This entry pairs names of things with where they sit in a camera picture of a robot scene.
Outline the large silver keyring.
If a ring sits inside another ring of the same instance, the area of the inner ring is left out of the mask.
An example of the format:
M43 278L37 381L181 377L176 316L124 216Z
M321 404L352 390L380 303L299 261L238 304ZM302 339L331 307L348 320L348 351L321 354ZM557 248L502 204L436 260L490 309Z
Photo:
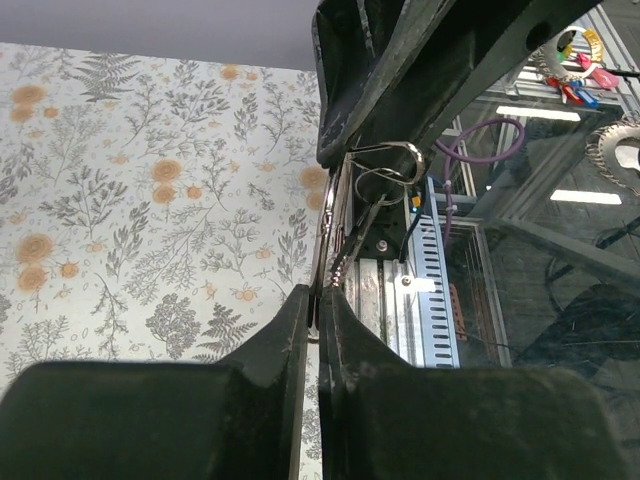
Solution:
M381 214L395 210L423 182L432 156L408 141L346 151L328 171L316 233L310 332L320 330L324 291L340 287Z

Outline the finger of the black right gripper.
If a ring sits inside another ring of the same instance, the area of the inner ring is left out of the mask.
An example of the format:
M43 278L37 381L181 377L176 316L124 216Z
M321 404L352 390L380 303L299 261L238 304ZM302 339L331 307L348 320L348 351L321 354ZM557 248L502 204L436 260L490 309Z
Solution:
M503 75L595 7L593 1L448 1L434 71L383 109L373 137L347 150L408 141L426 152L452 120Z
M317 162L335 168L360 137L434 71L448 1L322 1L312 22L321 100Z

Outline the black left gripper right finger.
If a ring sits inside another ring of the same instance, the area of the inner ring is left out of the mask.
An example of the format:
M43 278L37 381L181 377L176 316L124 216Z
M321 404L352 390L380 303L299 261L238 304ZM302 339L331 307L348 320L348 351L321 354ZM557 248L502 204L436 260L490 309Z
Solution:
M327 479L627 479L604 405L562 369L419 368L328 288L318 309Z

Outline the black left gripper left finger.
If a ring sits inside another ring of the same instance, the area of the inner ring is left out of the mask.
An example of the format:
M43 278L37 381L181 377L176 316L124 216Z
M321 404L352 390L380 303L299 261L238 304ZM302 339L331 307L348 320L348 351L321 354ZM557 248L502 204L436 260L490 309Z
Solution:
M5 479L295 479L309 290L211 364L51 361L1 402Z

